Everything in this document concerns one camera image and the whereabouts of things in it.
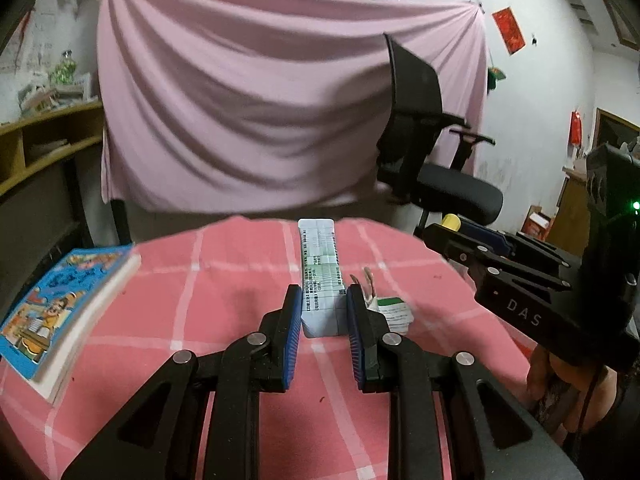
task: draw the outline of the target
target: pink tablecloth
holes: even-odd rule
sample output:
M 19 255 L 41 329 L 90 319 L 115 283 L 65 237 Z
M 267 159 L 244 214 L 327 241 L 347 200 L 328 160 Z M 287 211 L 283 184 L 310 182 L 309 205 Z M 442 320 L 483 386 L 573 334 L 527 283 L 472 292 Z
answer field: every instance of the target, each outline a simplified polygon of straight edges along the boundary
M 522 391 L 525 357 L 440 256 L 367 220 L 337 222 L 336 237 L 345 276 L 369 266 L 380 296 L 411 304 L 409 336 L 424 349 L 471 351 Z M 172 352 L 219 351 L 255 330 L 301 283 L 299 243 L 293 222 L 231 218 L 141 244 L 140 270 L 95 327 L 57 407 L 2 362 L 0 408 L 38 466 L 59 478 Z M 301 335 L 290 391 L 260 399 L 261 478 L 386 478 L 388 396 L 358 391 L 346 337 Z

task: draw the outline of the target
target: black chair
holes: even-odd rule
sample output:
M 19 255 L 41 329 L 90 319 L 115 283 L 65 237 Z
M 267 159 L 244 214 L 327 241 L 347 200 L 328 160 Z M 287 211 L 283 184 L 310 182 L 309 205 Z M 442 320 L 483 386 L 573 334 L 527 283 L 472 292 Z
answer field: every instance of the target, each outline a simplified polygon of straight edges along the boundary
M 462 117 L 442 111 L 438 75 L 431 65 L 385 34 L 391 63 L 391 117 L 378 141 L 378 180 L 392 187 L 397 203 L 423 209 L 414 235 L 422 230 L 430 211 L 455 213 L 488 225 L 502 208 L 497 187 L 461 173 L 473 146 L 495 141 L 470 132 Z M 450 168 L 425 163 L 443 128 L 460 136 Z

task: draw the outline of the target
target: pink cloth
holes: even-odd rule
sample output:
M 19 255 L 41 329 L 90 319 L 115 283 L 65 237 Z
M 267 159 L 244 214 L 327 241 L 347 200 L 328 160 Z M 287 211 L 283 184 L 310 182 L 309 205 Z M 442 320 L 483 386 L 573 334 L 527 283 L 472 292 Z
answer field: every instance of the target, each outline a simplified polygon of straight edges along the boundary
M 468 350 L 521 392 L 525 357 L 439 255 L 372 221 L 342 220 L 335 231 L 344 275 L 363 280 L 369 266 L 380 296 L 412 306 L 409 337 L 442 354 Z M 0 408 L 51 480 L 172 352 L 226 348 L 282 306 L 289 283 L 301 283 L 293 222 L 231 218 L 138 249 L 142 266 L 82 349 L 59 407 L 0 363 Z M 301 334 L 291 389 L 260 396 L 260 435 L 264 480 L 383 479 L 388 396 L 358 391 L 347 337 Z
M 383 32 L 435 67 L 445 111 L 479 126 L 476 4 L 102 0 L 103 198 L 229 213 L 371 194 L 390 111 Z M 441 135 L 432 160 L 448 166 L 457 145 Z

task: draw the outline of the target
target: ceiling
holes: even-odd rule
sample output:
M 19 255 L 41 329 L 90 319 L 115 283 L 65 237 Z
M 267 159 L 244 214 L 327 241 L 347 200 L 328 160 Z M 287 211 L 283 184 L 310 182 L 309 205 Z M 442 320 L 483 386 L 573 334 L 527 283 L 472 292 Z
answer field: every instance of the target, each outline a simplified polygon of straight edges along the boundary
M 566 0 L 594 50 L 638 61 L 638 44 L 616 7 L 609 0 Z

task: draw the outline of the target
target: pink curtain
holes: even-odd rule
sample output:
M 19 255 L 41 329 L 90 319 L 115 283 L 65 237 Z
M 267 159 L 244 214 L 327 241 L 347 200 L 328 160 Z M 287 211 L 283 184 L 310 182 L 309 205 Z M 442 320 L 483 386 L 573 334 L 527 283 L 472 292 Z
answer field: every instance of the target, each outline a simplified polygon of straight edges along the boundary
M 479 126 L 476 4 L 102 0 L 103 198 L 231 213 L 372 193 L 390 112 L 383 32 L 435 67 L 445 111 Z M 432 160 L 448 166 L 457 143 L 441 134 Z

